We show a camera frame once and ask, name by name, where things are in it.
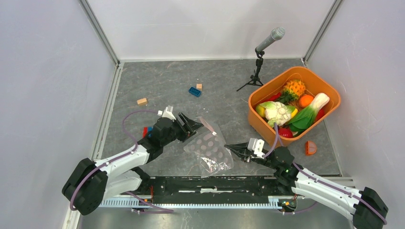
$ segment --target toy pineapple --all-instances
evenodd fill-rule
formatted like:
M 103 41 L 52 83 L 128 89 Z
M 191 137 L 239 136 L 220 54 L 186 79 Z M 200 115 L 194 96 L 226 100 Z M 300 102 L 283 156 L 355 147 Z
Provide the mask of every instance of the toy pineapple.
M 277 102 L 287 104 L 299 99 L 305 93 L 305 84 L 301 80 L 290 80 L 286 83 Z

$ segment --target toy red pepper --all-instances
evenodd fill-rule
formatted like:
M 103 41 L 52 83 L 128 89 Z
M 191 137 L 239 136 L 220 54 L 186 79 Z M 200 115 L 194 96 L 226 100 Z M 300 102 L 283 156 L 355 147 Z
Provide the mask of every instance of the toy red pepper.
M 275 94 L 274 96 L 270 97 L 269 99 L 264 100 L 263 102 L 272 102 L 278 99 L 281 96 L 281 92 Z

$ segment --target orange block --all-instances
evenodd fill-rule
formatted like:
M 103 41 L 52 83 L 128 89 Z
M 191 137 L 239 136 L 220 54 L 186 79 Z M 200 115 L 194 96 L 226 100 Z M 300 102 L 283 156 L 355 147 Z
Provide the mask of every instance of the orange block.
M 143 99 L 139 99 L 137 101 L 137 103 L 138 103 L 139 106 L 143 106 L 143 105 L 148 104 L 148 101 L 146 100 L 146 98 L 143 98 Z
M 305 155 L 310 156 L 314 153 L 316 153 L 317 147 L 314 142 L 307 141 L 305 143 Z

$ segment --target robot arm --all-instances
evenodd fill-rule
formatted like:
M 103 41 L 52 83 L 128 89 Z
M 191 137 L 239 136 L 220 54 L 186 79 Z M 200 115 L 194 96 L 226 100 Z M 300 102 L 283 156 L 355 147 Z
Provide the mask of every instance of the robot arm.
M 168 106 L 163 112 L 159 111 L 161 117 L 137 145 L 103 160 L 92 162 L 85 158 L 79 162 L 62 193 L 68 200 L 74 198 L 73 204 L 82 215 L 94 211 L 104 199 L 138 189 L 144 174 L 138 166 L 160 156 L 168 143 L 176 139 L 184 142 L 202 127 L 179 113 L 182 124 L 172 110 L 173 107 Z
M 225 147 L 245 162 L 275 169 L 277 188 L 285 195 L 302 195 L 328 206 L 352 221 L 357 229 L 381 229 L 386 224 L 388 207 L 374 190 L 366 187 L 361 191 L 331 182 L 295 164 L 286 147 L 268 154 L 263 145 L 263 140 L 251 138 L 247 143 Z

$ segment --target toy fruit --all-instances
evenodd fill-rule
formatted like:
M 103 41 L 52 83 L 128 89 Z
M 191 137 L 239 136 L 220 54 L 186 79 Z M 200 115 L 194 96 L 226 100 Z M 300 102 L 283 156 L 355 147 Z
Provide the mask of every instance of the toy fruit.
M 299 99 L 299 106 L 305 108 L 312 102 L 312 100 L 314 100 L 312 95 L 305 94 Z
M 276 100 L 282 104 L 299 99 L 305 92 L 305 84 L 301 80 L 290 80 L 286 83 L 281 96 Z
M 328 102 L 329 97 L 326 94 L 317 94 L 307 107 L 298 112 L 298 114 L 287 123 L 290 130 L 292 132 L 304 132 L 314 123 L 319 110 Z
M 266 109 L 264 107 L 262 107 L 261 105 L 256 106 L 256 112 L 260 117 L 262 117 L 262 118 L 266 117 L 265 111 L 266 111 Z
M 291 113 L 291 118 L 293 118 L 297 113 L 298 113 L 298 109 L 295 108 L 294 106 L 292 106 L 294 108 L 293 112 Z
M 314 153 L 316 153 L 317 147 L 314 142 L 307 141 L 305 143 L 305 155 L 310 156 Z
M 320 109 L 320 110 L 318 111 L 317 116 L 315 117 L 315 122 L 317 122 L 318 120 L 320 120 L 320 118 L 322 118 L 324 115 L 325 115 L 325 110 Z
M 266 119 L 271 127 L 274 127 L 274 122 L 277 125 L 284 125 L 291 119 L 292 108 L 287 107 L 280 102 L 264 102 L 259 104 L 266 109 Z
M 283 136 L 283 137 L 288 137 L 288 138 L 293 137 L 292 132 L 287 128 L 280 128 L 278 130 L 278 135 Z

